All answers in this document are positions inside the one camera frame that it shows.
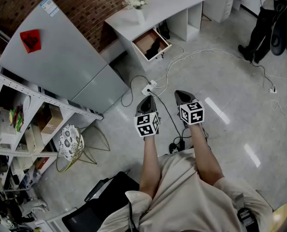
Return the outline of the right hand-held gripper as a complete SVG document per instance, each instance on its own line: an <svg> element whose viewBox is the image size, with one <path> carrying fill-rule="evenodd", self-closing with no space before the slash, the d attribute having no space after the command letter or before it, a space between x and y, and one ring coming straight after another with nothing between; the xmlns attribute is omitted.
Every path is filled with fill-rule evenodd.
<svg viewBox="0 0 287 232"><path fill-rule="evenodd" d="M187 128L204 122L205 109L201 101L195 100L195 96L187 91L176 90L174 92L177 106L179 106L180 119Z"/></svg>

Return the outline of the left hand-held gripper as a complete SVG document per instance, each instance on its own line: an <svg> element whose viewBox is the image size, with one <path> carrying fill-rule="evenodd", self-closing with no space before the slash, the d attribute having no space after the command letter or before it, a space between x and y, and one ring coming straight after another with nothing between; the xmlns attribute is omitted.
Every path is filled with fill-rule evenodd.
<svg viewBox="0 0 287 232"><path fill-rule="evenodd" d="M134 125L141 138L158 134L160 118L152 95L145 97L136 107Z"/></svg>

